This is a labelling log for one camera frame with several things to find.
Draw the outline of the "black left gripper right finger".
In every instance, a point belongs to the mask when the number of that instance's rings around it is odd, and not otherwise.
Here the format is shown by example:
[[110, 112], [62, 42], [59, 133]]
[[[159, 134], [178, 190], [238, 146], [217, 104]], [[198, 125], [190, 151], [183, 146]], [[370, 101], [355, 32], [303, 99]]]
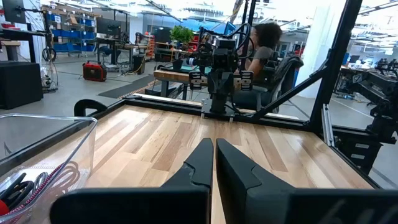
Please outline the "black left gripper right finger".
[[398, 190], [296, 188], [216, 141], [227, 224], [398, 224]]

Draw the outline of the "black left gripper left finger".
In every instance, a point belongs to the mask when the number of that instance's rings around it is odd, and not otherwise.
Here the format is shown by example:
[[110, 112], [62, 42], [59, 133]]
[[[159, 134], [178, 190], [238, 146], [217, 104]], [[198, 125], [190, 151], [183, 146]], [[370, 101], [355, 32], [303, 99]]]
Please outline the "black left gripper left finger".
[[52, 204], [51, 224], [210, 224], [214, 146], [200, 141], [160, 187], [91, 188]]

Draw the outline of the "black office chair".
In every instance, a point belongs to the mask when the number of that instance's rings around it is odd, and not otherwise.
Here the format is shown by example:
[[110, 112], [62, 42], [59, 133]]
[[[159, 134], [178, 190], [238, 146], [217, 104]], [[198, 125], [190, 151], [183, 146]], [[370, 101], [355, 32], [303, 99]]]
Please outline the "black office chair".
[[284, 58], [274, 72], [266, 72], [264, 81], [254, 86], [257, 91], [256, 109], [260, 110], [291, 90], [294, 87], [295, 72], [302, 66], [300, 57], [291, 56]]

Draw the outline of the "shelf with blue bins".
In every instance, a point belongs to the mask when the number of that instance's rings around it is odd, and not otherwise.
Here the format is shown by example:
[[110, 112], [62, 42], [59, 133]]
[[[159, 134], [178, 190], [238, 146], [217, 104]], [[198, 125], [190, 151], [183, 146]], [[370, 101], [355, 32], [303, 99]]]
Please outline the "shelf with blue bins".
[[87, 57], [95, 50], [96, 18], [90, 8], [51, 1], [42, 5], [57, 54]]

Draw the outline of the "black neighbouring station base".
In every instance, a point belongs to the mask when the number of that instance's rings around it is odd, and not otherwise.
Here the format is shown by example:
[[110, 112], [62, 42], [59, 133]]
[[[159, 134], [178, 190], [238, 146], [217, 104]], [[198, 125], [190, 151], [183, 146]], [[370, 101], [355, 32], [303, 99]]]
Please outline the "black neighbouring station base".
[[369, 174], [382, 144], [375, 135], [350, 128], [332, 128], [335, 145], [365, 174]]

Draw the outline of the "red black equipment case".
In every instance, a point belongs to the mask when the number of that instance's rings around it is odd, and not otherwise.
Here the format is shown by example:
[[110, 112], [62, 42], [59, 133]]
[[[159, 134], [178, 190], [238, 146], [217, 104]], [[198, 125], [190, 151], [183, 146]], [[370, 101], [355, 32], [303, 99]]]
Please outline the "red black equipment case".
[[100, 62], [87, 61], [83, 64], [83, 78], [89, 81], [105, 82], [107, 78], [106, 67]]

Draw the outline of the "black cabinet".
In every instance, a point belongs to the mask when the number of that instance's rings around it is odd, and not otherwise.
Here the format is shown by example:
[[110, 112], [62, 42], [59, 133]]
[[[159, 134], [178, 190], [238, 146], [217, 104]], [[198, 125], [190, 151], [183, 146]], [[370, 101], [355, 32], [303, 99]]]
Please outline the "black cabinet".
[[10, 110], [43, 97], [39, 64], [0, 61], [0, 109]]

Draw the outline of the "black computer monitor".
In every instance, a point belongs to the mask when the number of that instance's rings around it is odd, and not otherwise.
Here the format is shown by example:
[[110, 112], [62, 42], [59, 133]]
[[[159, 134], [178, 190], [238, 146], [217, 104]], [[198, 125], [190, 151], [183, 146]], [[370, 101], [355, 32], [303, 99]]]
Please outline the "black computer monitor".
[[2, 0], [5, 20], [8, 22], [25, 24], [23, 0]]
[[97, 33], [118, 36], [121, 33], [121, 21], [96, 18]]

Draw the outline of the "red drawer cart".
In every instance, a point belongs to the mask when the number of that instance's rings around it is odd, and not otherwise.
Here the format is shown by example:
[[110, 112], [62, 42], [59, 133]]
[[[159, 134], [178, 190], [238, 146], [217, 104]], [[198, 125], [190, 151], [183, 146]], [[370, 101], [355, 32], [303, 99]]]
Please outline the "red drawer cart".
[[146, 60], [153, 60], [153, 59], [155, 59], [155, 36], [148, 35]]

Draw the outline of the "green potted plant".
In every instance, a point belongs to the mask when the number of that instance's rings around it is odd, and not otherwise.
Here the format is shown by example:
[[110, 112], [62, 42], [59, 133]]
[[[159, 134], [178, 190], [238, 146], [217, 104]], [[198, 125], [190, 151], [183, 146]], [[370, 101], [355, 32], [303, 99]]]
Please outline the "green potted plant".
[[[184, 51], [188, 49], [188, 44], [194, 38], [194, 33], [191, 29], [178, 25], [170, 30], [170, 38], [176, 43], [177, 50]], [[172, 61], [173, 69], [180, 70], [182, 63], [182, 54], [176, 53], [175, 59]]]

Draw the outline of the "wooden workbench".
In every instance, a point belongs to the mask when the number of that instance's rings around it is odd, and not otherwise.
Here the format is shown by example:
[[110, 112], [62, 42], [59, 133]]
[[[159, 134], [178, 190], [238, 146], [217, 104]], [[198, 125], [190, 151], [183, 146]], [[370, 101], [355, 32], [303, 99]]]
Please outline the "wooden workbench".
[[161, 81], [160, 96], [166, 98], [169, 89], [169, 82], [176, 82], [183, 84], [183, 97], [182, 100], [187, 99], [187, 91], [189, 84], [189, 75], [187, 73], [171, 72], [165, 70], [155, 70], [154, 77], [156, 80]]

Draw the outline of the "black computer tower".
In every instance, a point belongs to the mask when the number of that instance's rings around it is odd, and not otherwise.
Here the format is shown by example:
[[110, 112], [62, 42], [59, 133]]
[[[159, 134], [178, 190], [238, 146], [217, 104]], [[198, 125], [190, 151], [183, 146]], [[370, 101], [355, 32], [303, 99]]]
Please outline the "black computer tower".
[[146, 57], [144, 55], [132, 56], [132, 72], [138, 75], [143, 74], [145, 70]]

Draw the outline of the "black floor mat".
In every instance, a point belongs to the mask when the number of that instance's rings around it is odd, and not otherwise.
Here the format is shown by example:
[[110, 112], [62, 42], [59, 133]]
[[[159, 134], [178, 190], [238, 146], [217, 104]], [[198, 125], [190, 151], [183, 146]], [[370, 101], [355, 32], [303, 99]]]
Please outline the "black floor mat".
[[121, 99], [135, 93], [144, 93], [145, 89], [150, 88], [154, 84], [154, 81], [154, 76], [148, 75], [128, 85], [99, 93], [98, 96]]

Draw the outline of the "black upright pole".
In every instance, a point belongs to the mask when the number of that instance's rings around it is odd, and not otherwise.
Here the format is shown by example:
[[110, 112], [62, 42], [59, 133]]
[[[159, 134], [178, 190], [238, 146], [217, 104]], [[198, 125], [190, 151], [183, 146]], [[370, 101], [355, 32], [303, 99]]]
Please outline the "black upright pole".
[[249, 50], [251, 45], [251, 30], [254, 17], [254, 10], [256, 0], [244, 0], [244, 12], [241, 27], [239, 31], [239, 44], [237, 54], [239, 55], [239, 68], [238, 70], [245, 70], [246, 59], [252, 54]]

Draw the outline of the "clear plastic box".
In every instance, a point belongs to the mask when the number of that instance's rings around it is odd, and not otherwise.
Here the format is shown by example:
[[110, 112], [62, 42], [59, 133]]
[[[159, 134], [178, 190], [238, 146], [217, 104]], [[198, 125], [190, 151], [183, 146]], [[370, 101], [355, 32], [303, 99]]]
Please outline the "clear plastic box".
[[49, 224], [50, 207], [91, 174], [97, 120], [0, 115], [0, 224]]

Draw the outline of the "person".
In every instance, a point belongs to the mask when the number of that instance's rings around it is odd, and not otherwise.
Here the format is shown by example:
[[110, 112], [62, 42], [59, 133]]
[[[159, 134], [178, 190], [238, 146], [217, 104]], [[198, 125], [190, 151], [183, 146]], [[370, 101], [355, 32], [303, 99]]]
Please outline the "person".
[[257, 24], [251, 30], [249, 50], [254, 53], [251, 60], [246, 59], [245, 70], [253, 72], [253, 88], [250, 91], [236, 91], [233, 96], [235, 105], [239, 108], [255, 110], [258, 99], [261, 105], [269, 102], [270, 92], [266, 85], [264, 66], [274, 53], [276, 45], [282, 36], [282, 29], [274, 22]]

